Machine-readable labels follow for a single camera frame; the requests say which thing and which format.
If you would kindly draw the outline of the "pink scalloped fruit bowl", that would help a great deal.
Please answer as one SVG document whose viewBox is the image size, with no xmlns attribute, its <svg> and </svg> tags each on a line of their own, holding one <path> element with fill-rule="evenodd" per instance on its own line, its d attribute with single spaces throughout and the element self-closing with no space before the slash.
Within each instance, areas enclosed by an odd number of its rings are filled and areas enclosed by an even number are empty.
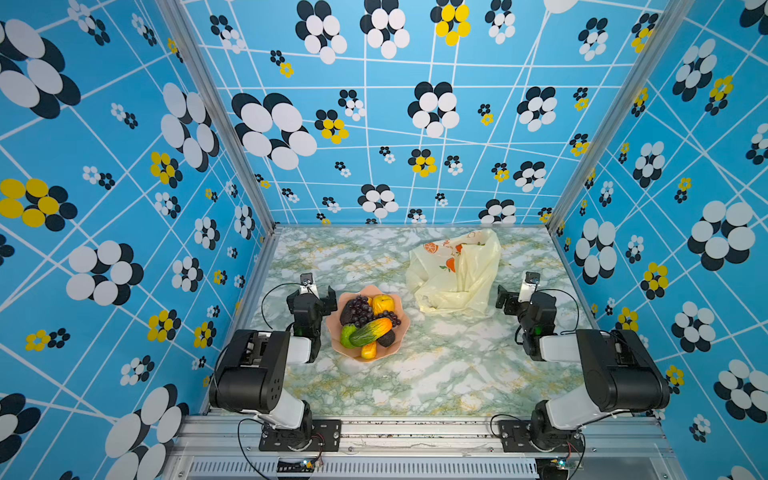
<svg viewBox="0 0 768 480">
<path fill-rule="evenodd" d="M 338 310 L 325 321 L 332 348 L 358 362 L 373 362 L 397 353 L 411 321 L 394 293 L 368 286 L 344 293 Z"/>
</svg>

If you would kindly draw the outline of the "green orange papaya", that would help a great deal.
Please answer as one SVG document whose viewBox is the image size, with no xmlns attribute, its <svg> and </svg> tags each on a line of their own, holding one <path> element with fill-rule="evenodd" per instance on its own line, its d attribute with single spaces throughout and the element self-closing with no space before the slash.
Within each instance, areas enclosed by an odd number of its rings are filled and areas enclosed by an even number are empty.
<svg viewBox="0 0 768 480">
<path fill-rule="evenodd" d="M 392 330 L 392 322 L 388 317 L 375 319 L 362 328 L 359 328 L 352 336 L 351 342 L 355 347 L 363 347 L 377 341 L 379 337 Z"/>
</svg>

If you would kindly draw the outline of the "cream printed plastic bag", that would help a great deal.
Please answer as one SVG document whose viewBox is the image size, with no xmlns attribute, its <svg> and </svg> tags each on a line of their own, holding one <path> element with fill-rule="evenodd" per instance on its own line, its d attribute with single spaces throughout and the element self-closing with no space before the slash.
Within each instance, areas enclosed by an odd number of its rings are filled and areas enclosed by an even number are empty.
<svg viewBox="0 0 768 480">
<path fill-rule="evenodd" d="M 422 244 L 409 252 L 406 286 L 425 314 L 480 317 L 489 306 L 501 245 L 490 229 Z"/>
</svg>

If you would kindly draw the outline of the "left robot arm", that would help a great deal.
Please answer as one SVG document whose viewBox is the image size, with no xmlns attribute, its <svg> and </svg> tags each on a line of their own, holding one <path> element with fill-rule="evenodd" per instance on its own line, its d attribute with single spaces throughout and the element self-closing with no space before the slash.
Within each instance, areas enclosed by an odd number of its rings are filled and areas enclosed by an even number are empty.
<svg viewBox="0 0 768 480">
<path fill-rule="evenodd" d="M 294 321 L 287 330 L 235 331 L 217 360 L 209 404 L 263 423 L 262 451 L 317 448 L 320 434 L 309 403 L 284 387 L 289 365 L 313 363 L 321 347 L 320 324 L 337 310 L 333 288 L 324 297 L 303 283 L 286 298 Z"/>
</svg>

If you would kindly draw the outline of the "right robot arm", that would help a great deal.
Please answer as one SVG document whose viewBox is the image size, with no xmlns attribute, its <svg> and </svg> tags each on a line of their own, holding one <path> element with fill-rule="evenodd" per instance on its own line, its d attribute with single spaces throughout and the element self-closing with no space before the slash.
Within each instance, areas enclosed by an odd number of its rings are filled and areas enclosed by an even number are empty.
<svg viewBox="0 0 768 480">
<path fill-rule="evenodd" d="M 550 451 L 604 418 L 669 404 L 668 381 L 636 332 L 575 329 L 557 333 L 556 298 L 533 284 L 519 292 L 499 287 L 496 307 L 518 320 L 515 341 L 531 360 L 581 368 L 581 386 L 534 407 L 528 435 L 536 448 Z"/>
</svg>

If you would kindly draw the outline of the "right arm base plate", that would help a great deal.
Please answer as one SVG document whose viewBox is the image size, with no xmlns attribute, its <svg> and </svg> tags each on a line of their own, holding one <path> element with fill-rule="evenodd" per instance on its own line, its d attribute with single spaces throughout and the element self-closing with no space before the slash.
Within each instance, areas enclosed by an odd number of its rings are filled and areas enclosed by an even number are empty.
<svg viewBox="0 0 768 480">
<path fill-rule="evenodd" d="M 497 422 L 503 451 L 506 453 L 582 452 L 584 440 L 575 430 L 557 430 L 547 424 L 531 425 L 527 420 L 506 419 Z"/>
</svg>

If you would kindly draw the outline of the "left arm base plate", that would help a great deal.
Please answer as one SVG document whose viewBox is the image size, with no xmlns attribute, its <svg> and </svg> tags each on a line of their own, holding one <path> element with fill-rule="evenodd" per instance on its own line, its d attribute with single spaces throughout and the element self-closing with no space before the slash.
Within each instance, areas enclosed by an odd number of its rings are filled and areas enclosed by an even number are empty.
<svg viewBox="0 0 768 480">
<path fill-rule="evenodd" d="M 340 419 L 312 420 L 297 429 L 264 426 L 259 443 L 262 452 L 337 452 L 342 433 Z"/>
</svg>

